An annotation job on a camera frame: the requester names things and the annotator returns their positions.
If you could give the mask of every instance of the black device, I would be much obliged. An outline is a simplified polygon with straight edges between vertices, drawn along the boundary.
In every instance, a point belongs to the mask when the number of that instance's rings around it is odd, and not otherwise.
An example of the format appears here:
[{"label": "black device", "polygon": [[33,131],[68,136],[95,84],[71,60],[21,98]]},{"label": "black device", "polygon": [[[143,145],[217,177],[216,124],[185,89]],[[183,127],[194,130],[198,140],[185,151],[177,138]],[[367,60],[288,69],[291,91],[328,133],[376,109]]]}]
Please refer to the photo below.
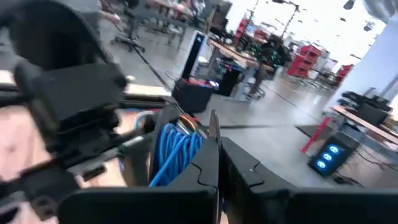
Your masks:
[{"label": "black device", "polygon": [[386,120],[389,113],[376,106],[378,105],[362,103],[359,106],[356,115],[364,121],[368,122],[369,124],[378,127]]},{"label": "black device", "polygon": [[206,110],[213,92],[212,86],[190,83],[180,78],[175,82],[172,97],[186,113],[201,113]]},{"label": "black device", "polygon": [[207,40],[207,36],[197,30],[194,31],[190,45],[188,47],[188,54],[185,56],[183,68],[181,71],[181,78],[188,80],[191,74],[195,72],[198,65],[198,57],[202,47]]},{"label": "black device", "polygon": [[380,96],[376,96],[376,95],[373,96],[373,100],[374,100],[374,101],[377,101],[377,102],[379,102],[379,103],[381,103],[381,104],[384,104],[384,105],[387,105],[387,104],[390,103],[389,100],[387,100],[387,99],[385,99],[385,98],[383,98],[383,97],[380,97]]},{"label": "black device", "polygon": [[345,133],[338,132],[325,141],[314,154],[308,166],[322,177],[329,177],[352,155],[359,146],[359,142]]},{"label": "black device", "polygon": [[231,96],[235,85],[239,82],[241,73],[242,71],[239,69],[227,69],[224,72],[221,81],[218,83],[218,90],[215,93],[223,96]]}]

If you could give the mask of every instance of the black box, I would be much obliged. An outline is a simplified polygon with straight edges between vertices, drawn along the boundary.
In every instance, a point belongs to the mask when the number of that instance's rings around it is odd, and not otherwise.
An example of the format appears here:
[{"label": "black box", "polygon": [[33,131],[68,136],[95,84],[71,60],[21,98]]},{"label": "black box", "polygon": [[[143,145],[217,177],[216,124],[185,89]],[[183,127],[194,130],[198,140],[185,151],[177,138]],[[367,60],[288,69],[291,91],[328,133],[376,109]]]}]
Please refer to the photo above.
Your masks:
[{"label": "black box", "polygon": [[172,96],[186,113],[201,113],[206,110],[213,87],[189,83],[184,79],[175,82]]},{"label": "black box", "polygon": [[331,136],[308,162],[308,166],[323,177],[329,177],[345,163],[359,142],[345,133]]}]

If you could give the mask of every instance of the glowing display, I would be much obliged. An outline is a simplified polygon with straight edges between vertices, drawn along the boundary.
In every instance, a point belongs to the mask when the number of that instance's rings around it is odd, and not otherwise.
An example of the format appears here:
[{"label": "glowing display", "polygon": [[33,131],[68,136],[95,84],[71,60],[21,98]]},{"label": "glowing display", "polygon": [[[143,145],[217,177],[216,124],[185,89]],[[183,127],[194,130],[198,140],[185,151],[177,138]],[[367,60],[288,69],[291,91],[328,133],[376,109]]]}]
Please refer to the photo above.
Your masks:
[{"label": "glowing display", "polygon": [[323,155],[323,158],[325,158],[327,161],[331,161],[331,156],[327,153]]},{"label": "glowing display", "polygon": [[331,145],[331,146],[329,146],[329,150],[332,152],[332,153],[337,153],[339,150],[338,150],[338,147],[337,146],[334,146],[334,145]]},{"label": "glowing display", "polygon": [[317,166],[319,167],[319,168],[325,168],[326,167],[326,164],[324,163],[324,162],[322,162],[322,161],[318,161],[317,162]]}]

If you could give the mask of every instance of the cable bundle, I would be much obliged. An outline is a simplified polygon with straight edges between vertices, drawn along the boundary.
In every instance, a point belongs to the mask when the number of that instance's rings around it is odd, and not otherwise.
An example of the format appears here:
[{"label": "cable bundle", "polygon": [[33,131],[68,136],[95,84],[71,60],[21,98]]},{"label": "cable bundle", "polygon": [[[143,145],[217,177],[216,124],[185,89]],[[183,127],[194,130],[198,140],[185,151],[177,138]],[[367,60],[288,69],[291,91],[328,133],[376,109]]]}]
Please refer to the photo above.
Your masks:
[{"label": "cable bundle", "polygon": [[160,168],[149,187],[171,183],[189,165],[202,144],[203,137],[197,132],[184,134],[173,124],[166,124],[160,132],[155,154]]}]

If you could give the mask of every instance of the ceiling light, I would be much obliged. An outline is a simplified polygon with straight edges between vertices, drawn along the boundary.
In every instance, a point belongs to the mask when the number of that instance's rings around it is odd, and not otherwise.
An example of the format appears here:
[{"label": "ceiling light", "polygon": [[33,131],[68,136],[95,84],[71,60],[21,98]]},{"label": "ceiling light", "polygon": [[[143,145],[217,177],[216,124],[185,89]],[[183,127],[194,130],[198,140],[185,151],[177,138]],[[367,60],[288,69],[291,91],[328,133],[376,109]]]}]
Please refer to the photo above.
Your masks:
[{"label": "ceiling light", "polygon": [[348,0],[346,4],[344,4],[344,9],[350,10],[354,7],[355,0]]}]

